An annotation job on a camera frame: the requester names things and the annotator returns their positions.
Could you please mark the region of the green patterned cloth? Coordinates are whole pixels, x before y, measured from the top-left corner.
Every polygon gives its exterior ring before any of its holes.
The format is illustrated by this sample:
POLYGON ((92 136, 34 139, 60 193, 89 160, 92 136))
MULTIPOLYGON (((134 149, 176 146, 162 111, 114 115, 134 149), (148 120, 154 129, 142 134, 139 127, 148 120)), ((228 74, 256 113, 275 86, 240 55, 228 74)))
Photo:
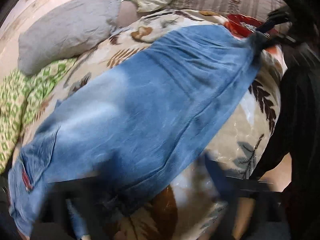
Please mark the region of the green patterned cloth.
POLYGON ((1 172, 4 172, 21 132, 31 123, 41 103, 76 63, 57 60, 27 77, 13 70, 1 84, 1 172))

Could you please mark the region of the red plastic basket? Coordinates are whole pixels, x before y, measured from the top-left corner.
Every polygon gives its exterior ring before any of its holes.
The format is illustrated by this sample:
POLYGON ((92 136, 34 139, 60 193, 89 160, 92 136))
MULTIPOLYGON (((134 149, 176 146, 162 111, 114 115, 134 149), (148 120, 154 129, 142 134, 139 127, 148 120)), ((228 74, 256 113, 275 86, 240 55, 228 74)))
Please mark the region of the red plastic basket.
POLYGON ((227 19, 224 26, 236 37, 247 37, 263 25, 256 18, 242 14, 228 14, 227 19))

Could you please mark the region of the beige leaf-print blanket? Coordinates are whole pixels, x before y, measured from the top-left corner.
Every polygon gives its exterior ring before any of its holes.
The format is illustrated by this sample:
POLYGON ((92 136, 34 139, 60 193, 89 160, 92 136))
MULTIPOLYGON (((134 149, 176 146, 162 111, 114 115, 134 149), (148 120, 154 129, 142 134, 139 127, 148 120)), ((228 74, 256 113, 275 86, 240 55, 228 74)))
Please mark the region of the beige leaf-print blanket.
MULTIPOLYGON (((192 25, 219 24, 236 38, 239 28, 212 11, 166 9, 129 25, 74 61, 67 76, 57 83, 41 104, 33 121, 15 147, 17 159, 36 129, 61 101, 138 52, 169 31, 192 25)), ((280 111, 279 83, 286 70, 279 47, 262 53, 262 67, 233 114, 207 146, 211 156, 239 178, 248 178, 271 137, 280 111)), ((161 193, 117 227, 128 239, 197 239, 222 212, 223 204, 211 200, 212 183, 192 163, 161 193)))

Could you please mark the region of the blue denim jeans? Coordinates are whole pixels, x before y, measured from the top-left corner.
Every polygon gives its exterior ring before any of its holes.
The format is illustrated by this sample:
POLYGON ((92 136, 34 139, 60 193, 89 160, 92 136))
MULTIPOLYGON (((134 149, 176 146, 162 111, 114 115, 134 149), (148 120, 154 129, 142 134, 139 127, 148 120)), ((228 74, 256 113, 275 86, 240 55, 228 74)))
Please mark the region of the blue denim jeans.
POLYGON ((18 230, 31 235, 57 181, 94 175, 98 199, 124 215, 160 193, 232 115, 264 38, 220 25, 173 30, 61 102, 9 171, 18 230))

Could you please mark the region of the person's black trouser leg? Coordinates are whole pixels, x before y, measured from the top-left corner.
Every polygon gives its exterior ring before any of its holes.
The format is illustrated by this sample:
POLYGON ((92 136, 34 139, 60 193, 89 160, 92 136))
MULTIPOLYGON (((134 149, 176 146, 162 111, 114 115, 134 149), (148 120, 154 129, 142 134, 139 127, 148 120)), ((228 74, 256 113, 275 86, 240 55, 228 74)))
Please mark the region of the person's black trouser leg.
POLYGON ((319 50, 304 43, 289 58, 280 82, 278 121, 250 178, 260 179, 290 154, 286 216, 291 239, 319 239, 319 50))

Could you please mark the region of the grey quilted pillow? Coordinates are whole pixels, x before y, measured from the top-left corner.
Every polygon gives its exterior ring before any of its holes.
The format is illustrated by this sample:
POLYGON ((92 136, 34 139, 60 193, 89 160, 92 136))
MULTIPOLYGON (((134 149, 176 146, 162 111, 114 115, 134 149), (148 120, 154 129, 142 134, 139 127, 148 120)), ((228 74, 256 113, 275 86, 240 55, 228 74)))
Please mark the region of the grey quilted pillow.
POLYGON ((54 8, 19 36, 17 68, 32 76, 92 49, 116 30, 119 10, 120 0, 71 0, 54 8))

